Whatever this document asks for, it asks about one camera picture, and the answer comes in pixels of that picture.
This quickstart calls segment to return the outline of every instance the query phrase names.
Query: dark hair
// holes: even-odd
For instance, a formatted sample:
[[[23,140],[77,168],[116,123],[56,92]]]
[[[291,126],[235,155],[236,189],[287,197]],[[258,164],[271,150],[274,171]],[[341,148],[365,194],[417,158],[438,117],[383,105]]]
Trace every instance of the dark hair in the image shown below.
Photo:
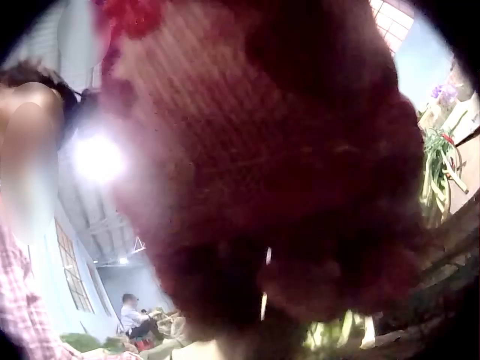
[[[26,83],[41,83],[60,94],[65,119],[59,139],[59,144],[61,145],[75,127],[75,113],[78,111],[78,100],[75,94],[78,93],[69,87],[57,72],[30,60],[23,60],[12,67],[0,71],[1,85],[17,87]]]
[[[123,296],[121,297],[121,302],[126,303],[128,300],[138,300],[138,299],[133,294],[123,294]]]

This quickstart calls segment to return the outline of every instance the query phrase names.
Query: red chili pepper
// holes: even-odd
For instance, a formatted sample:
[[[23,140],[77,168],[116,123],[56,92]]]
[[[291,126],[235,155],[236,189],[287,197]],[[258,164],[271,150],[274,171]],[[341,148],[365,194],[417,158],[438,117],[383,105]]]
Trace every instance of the red chili pepper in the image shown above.
[[[447,134],[442,134],[442,137],[447,140],[450,144],[455,145],[452,138],[448,136]]]

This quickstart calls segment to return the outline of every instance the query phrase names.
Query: white shirt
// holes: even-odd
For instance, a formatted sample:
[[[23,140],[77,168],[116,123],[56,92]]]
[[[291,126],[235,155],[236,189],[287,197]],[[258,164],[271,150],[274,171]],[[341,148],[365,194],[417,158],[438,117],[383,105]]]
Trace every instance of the white shirt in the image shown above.
[[[134,327],[139,327],[142,322],[148,319],[148,315],[141,315],[137,310],[132,309],[128,305],[124,305],[121,309],[120,321],[127,334],[129,334]]]

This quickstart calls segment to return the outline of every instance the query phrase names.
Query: light fixture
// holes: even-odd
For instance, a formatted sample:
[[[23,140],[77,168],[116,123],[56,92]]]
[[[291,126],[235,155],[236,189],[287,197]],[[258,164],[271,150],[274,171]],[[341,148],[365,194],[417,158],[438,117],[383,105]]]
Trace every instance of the light fixture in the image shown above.
[[[119,149],[103,135],[78,139],[73,159],[82,176],[100,184],[111,181],[124,168]]]

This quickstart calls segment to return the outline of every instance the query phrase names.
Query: purple flower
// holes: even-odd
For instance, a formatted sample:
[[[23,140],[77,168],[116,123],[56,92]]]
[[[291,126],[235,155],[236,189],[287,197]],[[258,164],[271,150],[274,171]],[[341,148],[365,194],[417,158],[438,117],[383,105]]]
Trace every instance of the purple flower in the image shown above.
[[[454,101],[457,94],[458,94],[458,91],[451,84],[437,85],[432,90],[433,98],[438,99],[438,97],[442,95],[441,96],[442,101],[446,103],[451,103],[452,101]]]

